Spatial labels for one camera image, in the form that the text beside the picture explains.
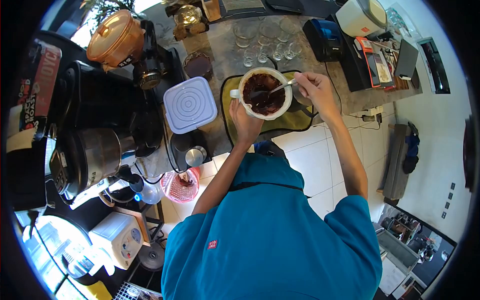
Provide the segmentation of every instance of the white wall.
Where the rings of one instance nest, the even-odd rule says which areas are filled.
[[[395,1],[380,0],[384,8]],[[442,233],[459,241],[465,228],[470,192],[465,189],[463,174],[463,134],[465,119],[470,114],[465,75],[455,51],[430,9],[420,0],[397,1],[409,14],[423,38],[432,37],[444,63],[451,94],[431,92],[427,71],[421,57],[417,70],[423,94],[396,102],[401,123],[413,122],[420,132],[419,162],[410,174],[405,195],[398,206],[431,224]],[[456,184],[450,190],[450,184]],[[448,200],[448,193],[453,199]],[[445,202],[450,207],[445,209]],[[442,212],[447,212],[442,219]],[[428,294],[439,277],[422,295]]]

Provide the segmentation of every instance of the teal t-shirt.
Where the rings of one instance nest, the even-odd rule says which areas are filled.
[[[239,186],[168,236],[164,299],[373,298],[382,261],[363,197],[345,197],[322,220],[285,159],[248,153]]]

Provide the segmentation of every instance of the marble countertop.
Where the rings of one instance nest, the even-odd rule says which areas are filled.
[[[236,20],[226,19],[219,23],[210,24],[210,30],[208,32],[190,36],[183,41],[177,42],[173,37],[173,28],[175,27],[175,22],[173,21],[173,17],[168,18],[166,16],[163,5],[155,5],[144,11],[144,13],[155,25],[158,44],[165,48],[176,48],[182,62],[187,55],[193,52],[203,52],[210,57],[213,67],[213,78],[210,79],[208,83],[216,101],[218,114],[214,121],[200,127],[199,129],[204,132],[207,141],[207,147],[213,156],[217,156],[231,150],[231,145],[225,130],[220,106],[220,89],[223,81],[233,75],[245,74],[252,68],[261,66],[271,68],[274,67],[270,61],[264,64],[260,64],[258,61],[255,61],[252,67],[245,67],[243,65],[243,53],[246,48],[240,48],[236,45],[235,36],[233,35],[232,31],[233,26],[240,23],[243,26],[258,27],[265,18],[278,23],[282,18],[287,17],[292,22],[297,24],[299,28],[301,28],[307,20],[311,19],[311,17],[296,15],[251,17]],[[302,45],[302,51],[297,57],[291,60],[283,59],[279,61],[278,70],[281,72],[300,70],[302,72],[310,71],[330,75],[331,81],[338,91],[338,95],[334,93],[334,98],[337,101],[339,108],[341,105],[341,111],[343,115],[355,113],[375,106],[380,106],[385,103],[421,93],[421,90],[413,88],[411,84],[410,89],[402,91],[387,93],[383,91],[383,89],[369,89],[352,93],[348,89],[347,81],[339,62],[325,63],[317,61],[305,34],[301,30],[295,37],[289,40],[289,42],[292,41],[299,42]],[[251,48],[254,45],[258,45],[256,38],[254,38],[248,48]],[[313,119],[312,124],[315,125],[322,122],[323,121],[321,118],[319,118],[317,115]],[[168,135],[171,136],[172,132],[170,131],[168,124],[167,128]],[[262,135],[259,137],[259,140],[269,139],[285,133],[286,132],[275,132],[270,133],[268,136]],[[139,162],[140,164],[144,165],[149,175],[162,174],[172,170],[172,167],[168,162],[164,145],[162,145],[149,157],[139,159]]]

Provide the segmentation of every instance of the coffee grounds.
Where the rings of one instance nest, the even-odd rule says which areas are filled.
[[[279,110],[285,102],[285,89],[280,89],[270,96],[257,96],[250,99],[252,91],[271,91],[279,87],[281,82],[270,74],[255,74],[250,77],[243,88],[243,101],[252,105],[252,111],[265,116]]]

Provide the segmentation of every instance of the person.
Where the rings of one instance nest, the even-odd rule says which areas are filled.
[[[302,175],[285,158],[247,153],[263,120],[233,99],[238,140],[192,215],[168,236],[164,299],[373,298],[382,261],[365,169],[328,77],[294,76],[332,133],[348,196],[319,218],[302,191]]]

